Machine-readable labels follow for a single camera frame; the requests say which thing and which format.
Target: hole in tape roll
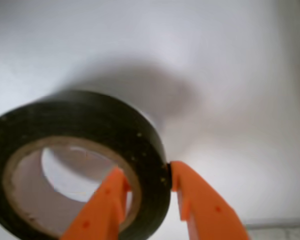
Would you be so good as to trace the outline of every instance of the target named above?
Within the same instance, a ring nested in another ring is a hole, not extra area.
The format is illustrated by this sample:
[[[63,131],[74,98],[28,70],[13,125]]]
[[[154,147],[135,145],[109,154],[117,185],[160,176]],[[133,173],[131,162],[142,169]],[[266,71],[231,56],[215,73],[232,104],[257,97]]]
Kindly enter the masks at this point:
[[[14,164],[7,195],[34,228],[60,237],[115,166],[113,159],[82,145],[49,144]],[[132,199],[128,192],[127,215]]]

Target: white surface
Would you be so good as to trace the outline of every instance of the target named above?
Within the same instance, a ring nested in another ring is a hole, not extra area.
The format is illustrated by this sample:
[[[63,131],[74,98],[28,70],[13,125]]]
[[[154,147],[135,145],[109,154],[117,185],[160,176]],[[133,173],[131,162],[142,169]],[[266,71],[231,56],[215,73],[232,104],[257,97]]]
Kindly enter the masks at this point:
[[[0,1],[0,114],[87,72],[245,223],[300,221],[299,1]],[[187,239],[171,203],[152,239]]]

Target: orange plastic tool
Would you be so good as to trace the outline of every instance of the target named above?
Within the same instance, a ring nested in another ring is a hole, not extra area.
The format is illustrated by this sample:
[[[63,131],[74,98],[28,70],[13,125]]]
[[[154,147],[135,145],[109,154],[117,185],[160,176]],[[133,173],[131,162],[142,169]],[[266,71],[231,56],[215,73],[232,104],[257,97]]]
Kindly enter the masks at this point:
[[[235,211],[200,175],[183,162],[170,165],[172,190],[190,240],[249,239]],[[123,172],[115,168],[60,240],[117,240],[129,190]]]
[[[116,167],[84,205],[60,240],[117,240],[130,186]]]
[[[190,240],[248,240],[235,211],[192,168],[171,162],[172,191],[177,192],[180,217]]]

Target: clamp jaw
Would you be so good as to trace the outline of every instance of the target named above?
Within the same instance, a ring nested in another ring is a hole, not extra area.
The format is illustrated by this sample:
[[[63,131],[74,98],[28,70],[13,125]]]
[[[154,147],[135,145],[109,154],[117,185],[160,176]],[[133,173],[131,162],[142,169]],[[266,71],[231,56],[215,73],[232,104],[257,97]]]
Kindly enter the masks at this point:
[[[180,218],[187,222],[190,240],[249,239],[235,211],[199,174],[181,161],[172,161],[170,167],[172,191],[177,192]],[[60,240],[117,240],[128,191],[128,181],[116,167]]]

